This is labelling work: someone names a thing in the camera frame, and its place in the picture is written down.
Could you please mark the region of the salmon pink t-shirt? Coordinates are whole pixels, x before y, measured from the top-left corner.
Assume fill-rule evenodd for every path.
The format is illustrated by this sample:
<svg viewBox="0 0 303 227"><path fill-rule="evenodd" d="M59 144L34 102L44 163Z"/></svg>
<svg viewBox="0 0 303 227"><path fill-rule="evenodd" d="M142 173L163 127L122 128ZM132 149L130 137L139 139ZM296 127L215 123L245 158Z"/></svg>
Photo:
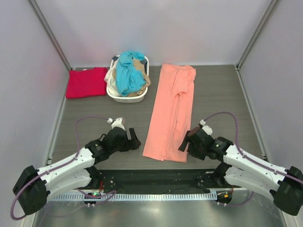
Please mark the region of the salmon pink t-shirt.
<svg viewBox="0 0 303 227"><path fill-rule="evenodd" d="M189 65L162 65L144 157L187 161L187 152L179 147L191 128L195 77L196 70Z"/></svg>

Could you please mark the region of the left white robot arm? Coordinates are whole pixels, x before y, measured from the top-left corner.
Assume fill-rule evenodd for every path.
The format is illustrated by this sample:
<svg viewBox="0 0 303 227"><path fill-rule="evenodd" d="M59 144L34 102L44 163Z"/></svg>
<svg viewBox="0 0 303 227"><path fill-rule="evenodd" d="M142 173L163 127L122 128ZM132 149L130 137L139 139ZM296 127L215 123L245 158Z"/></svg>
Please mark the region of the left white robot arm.
<svg viewBox="0 0 303 227"><path fill-rule="evenodd" d="M18 220L14 216L16 203L28 216L59 194L83 187L96 189L100 185L100 174L95 165L107 160L115 152L136 150L140 145L133 128L126 132L120 127L114 127L61 161L38 169L26 167L12 189L15 198L10 208L11 218Z"/></svg>

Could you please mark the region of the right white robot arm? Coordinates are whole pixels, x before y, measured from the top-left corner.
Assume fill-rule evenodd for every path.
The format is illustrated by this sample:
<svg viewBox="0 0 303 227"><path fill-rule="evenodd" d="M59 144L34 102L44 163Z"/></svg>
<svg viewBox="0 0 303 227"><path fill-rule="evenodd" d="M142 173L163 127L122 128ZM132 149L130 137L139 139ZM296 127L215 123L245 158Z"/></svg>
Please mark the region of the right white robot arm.
<svg viewBox="0 0 303 227"><path fill-rule="evenodd" d="M303 173L292 166L286 169L239 149L232 141L211 136L209 126L187 131L178 148L204 160L220 161L209 180L219 187L239 186L258 193L283 212L296 216L303 205Z"/></svg>

